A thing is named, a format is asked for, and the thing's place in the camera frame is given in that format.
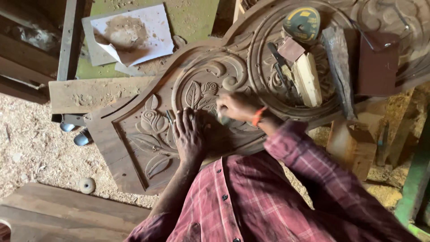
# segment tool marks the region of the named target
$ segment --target wood carving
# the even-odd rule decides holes
[[[379,7],[375,13],[370,11],[373,0],[335,0],[330,3],[318,0],[258,1],[234,23],[222,40],[188,44],[175,52],[140,95],[118,100],[86,115],[87,127],[119,190],[157,194],[175,173],[179,158],[173,131],[164,115],[168,110],[176,113],[190,107],[204,114],[205,125],[210,124],[204,129],[210,150],[205,163],[222,155],[250,154],[263,149],[265,136],[257,127],[239,121],[226,125],[216,121],[215,100],[220,93],[242,92],[269,106],[281,118],[309,121],[310,127],[328,123],[341,115],[321,35],[308,48],[315,56],[322,94],[322,105],[315,108],[308,108],[297,99],[294,85],[285,86],[281,82],[273,67],[275,59],[266,47],[267,42],[282,42],[282,20],[300,6],[311,6],[320,12],[321,29],[337,26],[349,30],[351,34],[346,40],[352,50],[357,47],[358,34],[352,31],[353,26],[344,13],[355,16],[360,24],[363,24],[360,19],[367,16],[384,19],[384,7]],[[429,9],[424,0],[411,4],[423,6],[423,11]],[[413,34],[402,40],[409,46],[403,50],[409,59],[399,70],[399,88],[411,83],[406,80],[413,74],[417,80],[413,83],[417,85],[430,73],[424,68],[429,62],[423,62],[430,60],[427,55],[430,31],[425,27],[428,16],[416,13],[417,25],[410,23]],[[422,37],[415,34],[419,31]],[[418,55],[418,50],[425,53]]]

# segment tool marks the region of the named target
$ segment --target plaid shirt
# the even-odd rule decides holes
[[[191,185],[179,219],[169,213],[150,217],[126,241],[418,242],[313,143],[306,127],[288,121],[267,139],[268,153],[209,164]],[[314,210],[291,187],[277,159],[306,186]]]

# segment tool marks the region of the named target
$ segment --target paper sheet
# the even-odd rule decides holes
[[[91,26],[97,44],[126,67],[173,54],[163,4],[94,19]]]

